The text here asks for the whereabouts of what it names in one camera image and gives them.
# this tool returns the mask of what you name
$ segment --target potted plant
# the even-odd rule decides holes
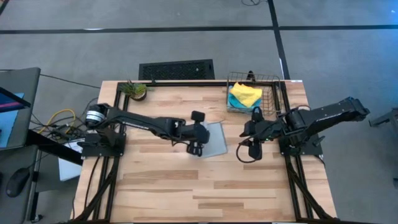
[[[147,86],[142,83],[133,83],[131,80],[121,85],[120,90],[135,101],[142,101],[147,97]]]

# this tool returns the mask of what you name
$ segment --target concrete floor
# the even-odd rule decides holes
[[[280,26],[384,25],[398,23],[393,0],[277,0]],[[270,26],[266,2],[240,0],[13,0],[0,29],[84,29],[174,26]],[[359,98],[375,118],[398,105],[398,30],[282,31],[291,79],[302,79],[316,108]],[[140,63],[212,58],[216,78],[230,71],[281,75],[273,31],[140,34],[0,35],[0,68],[40,67],[42,73],[101,85],[102,80],[138,78]],[[40,78],[34,114],[84,110],[98,90]],[[343,123],[323,133],[338,216],[358,222],[396,223],[398,144],[389,125]],[[70,215],[76,181],[40,195],[41,223]]]

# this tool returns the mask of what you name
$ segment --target yellow cable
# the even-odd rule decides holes
[[[75,123],[75,120],[76,120],[76,114],[75,114],[75,112],[74,112],[72,109],[64,109],[64,110],[60,110],[60,111],[56,112],[55,114],[53,114],[53,115],[51,116],[51,118],[50,118],[49,121],[47,122],[46,126],[48,126],[49,124],[51,124],[51,121],[52,121],[58,114],[63,113],[63,112],[71,112],[71,113],[73,114],[73,121],[72,121],[72,123],[71,123],[71,125],[70,125],[70,126],[73,126],[73,124]],[[41,134],[46,128],[47,128],[47,127],[43,127],[38,133]]]

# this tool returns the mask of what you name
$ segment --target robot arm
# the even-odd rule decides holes
[[[284,138],[291,148],[300,148],[311,136],[343,121],[362,121],[369,114],[358,99],[346,98],[338,103],[314,110],[294,108],[282,114],[276,121],[266,121],[260,108],[252,112],[252,119],[244,126],[241,137],[249,136],[241,144],[249,146],[249,155],[261,159],[261,142]]]
[[[200,124],[204,121],[205,114],[192,111],[194,124],[185,125],[184,119],[179,118],[150,118],[147,116],[121,111],[107,104],[90,106],[85,124],[88,129],[95,130],[100,135],[102,142],[107,142],[111,147],[116,144],[113,136],[115,133],[109,128],[112,124],[124,124],[126,126],[150,131],[155,136],[175,142],[190,141],[187,152],[201,156],[203,144],[209,140],[210,134]]]

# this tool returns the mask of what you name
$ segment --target computer monitor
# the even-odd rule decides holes
[[[30,103],[0,87],[0,113],[30,107]]]

